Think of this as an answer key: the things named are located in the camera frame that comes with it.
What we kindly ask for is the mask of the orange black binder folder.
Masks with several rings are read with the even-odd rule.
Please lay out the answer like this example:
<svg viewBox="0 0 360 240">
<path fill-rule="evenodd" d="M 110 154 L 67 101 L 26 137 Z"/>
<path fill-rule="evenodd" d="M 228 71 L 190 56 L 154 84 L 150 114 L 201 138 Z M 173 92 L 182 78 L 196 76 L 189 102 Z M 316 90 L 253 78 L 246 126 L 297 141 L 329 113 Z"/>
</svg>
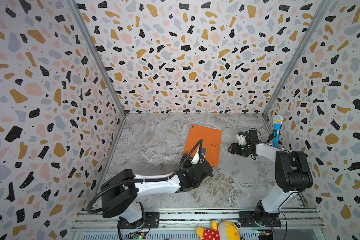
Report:
<svg viewBox="0 0 360 240">
<path fill-rule="evenodd" d="M 221 138 L 221 130 L 191 124 L 184 153 L 189 153 L 199 140 L 203 140 L 202 148 L 206 149 L 205 158 L 212 167 L 217 168 L 219 166 Z"/>
</svg>

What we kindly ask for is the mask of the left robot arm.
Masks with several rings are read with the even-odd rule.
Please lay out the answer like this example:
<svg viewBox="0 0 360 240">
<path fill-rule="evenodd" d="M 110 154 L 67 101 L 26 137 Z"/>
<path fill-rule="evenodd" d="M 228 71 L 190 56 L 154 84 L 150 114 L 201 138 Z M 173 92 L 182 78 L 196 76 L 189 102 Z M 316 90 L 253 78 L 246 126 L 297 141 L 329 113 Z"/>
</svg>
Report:
<svg viewBox="0 0 360 240">
<path fill-rule="evenodd" d="M 160 176 L 134 175 L 131 169 L 126 169 L 102 185 L 101 190 L 106 191 L 101 196 L 102 217 L 121 217 L 123 223 L 139 227 L 146 220 L 140 202 L 142 197 L 188 192 L 212 176 L 213 169 L 208 161 L 192 164 L 187 160 L 176 173 Z"/>
</svg>

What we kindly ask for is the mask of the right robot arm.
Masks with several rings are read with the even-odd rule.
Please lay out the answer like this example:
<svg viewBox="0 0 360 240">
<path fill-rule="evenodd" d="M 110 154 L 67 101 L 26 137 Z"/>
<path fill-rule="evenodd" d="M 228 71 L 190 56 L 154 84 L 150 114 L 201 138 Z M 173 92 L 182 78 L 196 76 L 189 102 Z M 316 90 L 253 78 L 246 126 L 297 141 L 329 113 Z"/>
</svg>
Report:
<svg viewBox="0 0 360 240">
<path fill-rule="evenodd" d="M 252 128 L 237 134 L 237 143 L 228 148 L 232 155 L 251 157 L 255 160 L 262 157 L 275 166 L 275 186 L 262 200 L 259 200 L 252 216 L 245 216 L 242 224 L 259 227 L 277 226 L 282 207 L 294 196 L 313 186 L 313 177 L 302 151 L 289 151 L 279 146 L 279 142 L 270 144 L 276 139 L 276 132 L 269 136 L 267 142 L 261 141 L 259 131 Z"/>
</svg>

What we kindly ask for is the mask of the black microphone stand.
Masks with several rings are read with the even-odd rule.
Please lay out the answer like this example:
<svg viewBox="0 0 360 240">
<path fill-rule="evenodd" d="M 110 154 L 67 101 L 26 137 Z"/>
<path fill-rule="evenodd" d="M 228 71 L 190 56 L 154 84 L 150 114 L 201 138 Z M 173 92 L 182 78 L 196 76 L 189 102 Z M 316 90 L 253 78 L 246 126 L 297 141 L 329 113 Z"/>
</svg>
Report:
<svg viewBox="0 0 360 240">
<path fill-rule="evenodd" d="M 273 145 L 273 139 L 274 139 L 274 135 L 273 135 L 273 134 L 270 134 L 269 137 L 268 137 L 268 140 L 266 141 L 266 143 Z"/>
</svg>

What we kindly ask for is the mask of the blue toy microphone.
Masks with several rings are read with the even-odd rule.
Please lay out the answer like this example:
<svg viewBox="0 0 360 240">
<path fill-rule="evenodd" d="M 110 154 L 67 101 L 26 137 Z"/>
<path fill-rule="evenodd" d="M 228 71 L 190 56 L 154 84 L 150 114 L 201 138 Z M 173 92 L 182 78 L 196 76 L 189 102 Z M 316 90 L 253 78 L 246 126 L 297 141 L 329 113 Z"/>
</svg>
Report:
<svg viewBox="0 0 360 240">
<path fill-rule="evenodd" d="M 284 119 L 280 115 L 273 117 L 274 131 L 273 131 L 273 145 L 277 147 L 279 145 L 280 131 Z"/>
</svg>

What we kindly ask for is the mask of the yellow red plush toy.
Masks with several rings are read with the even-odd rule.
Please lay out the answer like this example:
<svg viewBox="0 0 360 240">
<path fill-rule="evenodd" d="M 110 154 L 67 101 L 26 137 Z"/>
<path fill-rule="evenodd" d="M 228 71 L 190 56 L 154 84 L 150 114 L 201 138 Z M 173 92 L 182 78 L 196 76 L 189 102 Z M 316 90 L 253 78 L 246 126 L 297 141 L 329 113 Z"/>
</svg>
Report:
<svg viewBox="0 0 360 240">
<path fill-rule="evenodd" d="M 212 221 L 211 229 L 197 227 L 196 234 L 200 240 L 239 240 L 238 226 L 233 222 L 224 221 L 217 223 Z"/>
</svg>

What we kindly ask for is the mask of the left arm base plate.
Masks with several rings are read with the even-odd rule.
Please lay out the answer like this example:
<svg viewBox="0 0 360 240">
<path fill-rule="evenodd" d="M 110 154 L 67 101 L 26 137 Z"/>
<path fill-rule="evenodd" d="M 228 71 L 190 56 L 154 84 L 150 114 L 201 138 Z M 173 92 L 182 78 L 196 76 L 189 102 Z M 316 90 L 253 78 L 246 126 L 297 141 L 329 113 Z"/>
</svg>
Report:
<svg viewBox="0 0 360 240">
<path fill-rule="evenodd" d="M 129 222 L 125 218 L 121 218 L 118 223 L 118 229 L 157 229 L 159 227 L 160 213 L 147 212 L 143 213 L 139 220 Z"/>
</svg>

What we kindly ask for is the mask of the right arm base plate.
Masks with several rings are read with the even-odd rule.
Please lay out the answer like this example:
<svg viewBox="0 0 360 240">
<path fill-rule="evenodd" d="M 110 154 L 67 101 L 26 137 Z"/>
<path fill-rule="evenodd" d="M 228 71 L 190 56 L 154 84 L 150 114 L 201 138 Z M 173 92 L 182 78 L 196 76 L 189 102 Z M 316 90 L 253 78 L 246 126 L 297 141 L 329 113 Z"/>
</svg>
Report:
<svg viewBox="0 0 360 240">
<path fill-rule="evenodd" d="M 270 228 L 281 227 L 279 213 L 269 214 L 255 211 L 240 211 L 239 222 L 242 228 Z"/>
</svg>

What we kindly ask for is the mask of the aluminium mounting rail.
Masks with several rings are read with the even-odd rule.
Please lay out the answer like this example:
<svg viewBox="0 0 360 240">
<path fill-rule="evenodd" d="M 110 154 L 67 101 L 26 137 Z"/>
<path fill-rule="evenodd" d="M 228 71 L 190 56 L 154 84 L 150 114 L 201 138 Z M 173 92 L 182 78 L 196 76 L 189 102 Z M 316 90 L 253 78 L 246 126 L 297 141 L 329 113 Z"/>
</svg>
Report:
<svg viewBox="0 0 360 240">
<path fill-rule="evenodd" d="M 211 228 L 212 221 L 233 222 L 242 240 L 328 240 L 329 234 L 314 209 L 284 209 L 281 227 L 242 228 L 240 211 L 251 209 L 158 209 L 157 229 L 118 229 L 118 218 L 104 219 L 101 214 L 80 212 L 73 225 L 73 240 L 198 240 L 197 227 Z"/>
</svg>

